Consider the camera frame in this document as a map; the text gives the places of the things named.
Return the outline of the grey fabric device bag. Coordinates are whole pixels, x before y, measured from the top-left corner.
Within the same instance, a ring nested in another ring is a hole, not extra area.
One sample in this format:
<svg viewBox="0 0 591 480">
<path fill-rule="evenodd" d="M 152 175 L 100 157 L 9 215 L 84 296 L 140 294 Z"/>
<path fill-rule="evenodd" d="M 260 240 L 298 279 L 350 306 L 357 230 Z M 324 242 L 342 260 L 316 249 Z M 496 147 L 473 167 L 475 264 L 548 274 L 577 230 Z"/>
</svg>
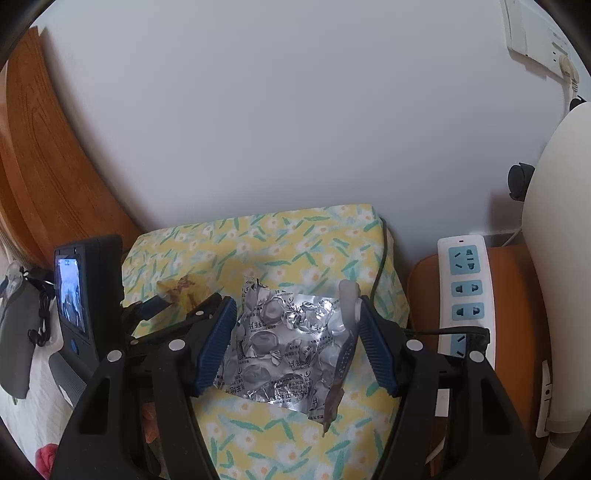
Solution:
<svg viewBox="0 0 591 480">
<path fill-rule="evenodd" d="M 1 387 L 16 399 L 25 399 L 36 343 L 30 330 L 41 325 L 38 314 L 39 290 L 24 276 L 18 262 L 12 262 L 1 282 L 0 377 Z"/>
</svg>

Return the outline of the white power strip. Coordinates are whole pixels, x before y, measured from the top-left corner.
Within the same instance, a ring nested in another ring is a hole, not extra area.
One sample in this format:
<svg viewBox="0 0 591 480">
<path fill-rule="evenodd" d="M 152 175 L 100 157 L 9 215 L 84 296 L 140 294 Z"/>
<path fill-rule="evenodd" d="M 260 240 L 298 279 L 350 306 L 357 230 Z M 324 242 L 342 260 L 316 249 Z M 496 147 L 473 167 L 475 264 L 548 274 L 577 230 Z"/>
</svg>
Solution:
<svg viewBox="0 0 591 480">
<path fill-rule="evenodd" d="M 438 240 L 440 326 L 479 326 L 490 332 L 486 358 L 496 363 L 496 314 L 486 242 L 481 235 Z"/>
</svg>

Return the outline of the white cylindrical appliance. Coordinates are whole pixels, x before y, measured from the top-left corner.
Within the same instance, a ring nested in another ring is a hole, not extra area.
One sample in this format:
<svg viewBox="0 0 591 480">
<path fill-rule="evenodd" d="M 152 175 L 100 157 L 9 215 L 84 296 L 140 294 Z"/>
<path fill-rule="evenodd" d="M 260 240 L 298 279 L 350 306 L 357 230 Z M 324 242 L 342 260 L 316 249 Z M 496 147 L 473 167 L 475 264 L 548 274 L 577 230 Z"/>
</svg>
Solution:
<svg viewBox="0 0 591 480">
<path fill-rule="evenodd" d="M 550 433 L 544 479 L 590 476 L 590 105 L 560 123 L 535 168 L 523 207 L 525 243 L 551 341 Z"/>
</svg>

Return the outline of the white wall socket panel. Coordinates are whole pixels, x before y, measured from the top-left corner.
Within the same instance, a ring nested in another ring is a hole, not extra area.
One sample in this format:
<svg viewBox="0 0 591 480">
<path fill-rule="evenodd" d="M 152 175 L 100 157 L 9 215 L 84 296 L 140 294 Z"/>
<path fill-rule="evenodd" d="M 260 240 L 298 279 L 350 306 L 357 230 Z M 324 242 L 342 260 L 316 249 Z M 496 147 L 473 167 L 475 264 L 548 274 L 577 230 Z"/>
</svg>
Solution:
<svg viewBox="0 0 591 480">
<path fill-rule="evenodd" d="M 525 1 L 500 2 L 506 46 L 510 56 L 528 71 L 561 83 L 580 82 L 574 48 L 562 30 L 535 12 Z"/>
</svg>

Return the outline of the orange wooden nightstand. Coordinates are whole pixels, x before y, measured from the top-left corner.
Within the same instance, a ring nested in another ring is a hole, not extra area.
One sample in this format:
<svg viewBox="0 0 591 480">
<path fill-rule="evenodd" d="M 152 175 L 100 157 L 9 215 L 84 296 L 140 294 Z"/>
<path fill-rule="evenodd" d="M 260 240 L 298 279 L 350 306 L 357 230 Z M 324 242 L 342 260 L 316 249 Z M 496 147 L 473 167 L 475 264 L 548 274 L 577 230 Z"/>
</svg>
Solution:
<svg viewBox="0 0 591 480">
<path fill-rule="evenodd" d="M 542 389 L 542 363 L 551 361 L 547 315 L 536 270 L 526 245 L 488 250 L 495 296 L 496 371 L 529 436 L 538 461 L 545 437 L 536 436 Z M 439 259 L 415 265 L 407 281 L 410 325 L 429 330 L 439 325 Z"/>
</svg>

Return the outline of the orange wooden headboard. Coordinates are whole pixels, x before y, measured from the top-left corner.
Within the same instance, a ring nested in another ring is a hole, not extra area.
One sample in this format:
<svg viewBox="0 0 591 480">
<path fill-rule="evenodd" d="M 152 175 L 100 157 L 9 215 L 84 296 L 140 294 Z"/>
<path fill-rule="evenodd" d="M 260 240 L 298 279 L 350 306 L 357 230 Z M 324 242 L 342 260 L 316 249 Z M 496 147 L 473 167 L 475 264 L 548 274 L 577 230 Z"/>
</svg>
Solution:
<svg viewBox="0 0 591 480">
<path fill-rule="evenodd" d="M 49 268 L 56 247 L 141 231 L 74 134 L 45 64 L 37 28 L 1 70 L 1 232 L 22 262 Z"/>
</svg>

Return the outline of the yellow floral bed sheet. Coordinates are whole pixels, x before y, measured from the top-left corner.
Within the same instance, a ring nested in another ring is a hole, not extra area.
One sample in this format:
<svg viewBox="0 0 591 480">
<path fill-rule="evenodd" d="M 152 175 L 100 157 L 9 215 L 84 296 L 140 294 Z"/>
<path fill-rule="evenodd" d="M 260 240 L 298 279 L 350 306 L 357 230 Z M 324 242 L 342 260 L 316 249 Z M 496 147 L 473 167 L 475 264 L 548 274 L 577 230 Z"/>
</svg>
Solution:
<svg viewBox="0 0 591 480">
<path fill-rule="evenodd" d="M 238 321 L 214 384 L 193 410 L 223 479 L 368 479 L 398 410 L 339 312 L 356 283 L 405 324 L 409 307 L 393 239 L 368 204 L 257 214 L 140 236 L 122 265 L 127 303 L 169 307 L 144 336 L 182 320 L 211 294 Z"/>
</svg>

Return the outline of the yellow candy wrapper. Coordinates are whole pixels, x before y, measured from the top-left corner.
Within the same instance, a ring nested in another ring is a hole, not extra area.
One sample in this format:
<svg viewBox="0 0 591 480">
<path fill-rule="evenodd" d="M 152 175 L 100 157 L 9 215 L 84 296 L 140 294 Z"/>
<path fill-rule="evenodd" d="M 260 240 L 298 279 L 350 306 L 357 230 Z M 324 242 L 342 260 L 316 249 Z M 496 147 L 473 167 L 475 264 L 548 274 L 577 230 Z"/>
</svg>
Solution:
<svg viewBox="0 0 591 480">
<path fill-rule="evenodd" d="M 211 287 L 204 278 L 187 274 L 179 278 L 160 279 L 156 282 L 157 295 L 179 308 L 182 316 L 192 312 L 206 298 L 211 296 Z"/>
</svg>

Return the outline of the silver foil blister pack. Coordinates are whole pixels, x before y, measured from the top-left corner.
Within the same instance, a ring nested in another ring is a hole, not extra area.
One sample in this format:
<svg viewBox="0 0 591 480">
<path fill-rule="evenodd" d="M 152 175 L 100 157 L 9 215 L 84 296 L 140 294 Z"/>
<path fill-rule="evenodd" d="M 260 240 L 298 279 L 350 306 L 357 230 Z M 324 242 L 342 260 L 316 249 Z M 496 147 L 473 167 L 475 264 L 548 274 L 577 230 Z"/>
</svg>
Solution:
<svg viewBox="0 0 591 480">
<path fill-rule="evenodd" d="M 361 290 L 339 282 L 335 298 L 242 288 L 242 313 L 214 385 L 253 402 L 300 412 L 329 430 L 360 333 Z"/>
</svg>

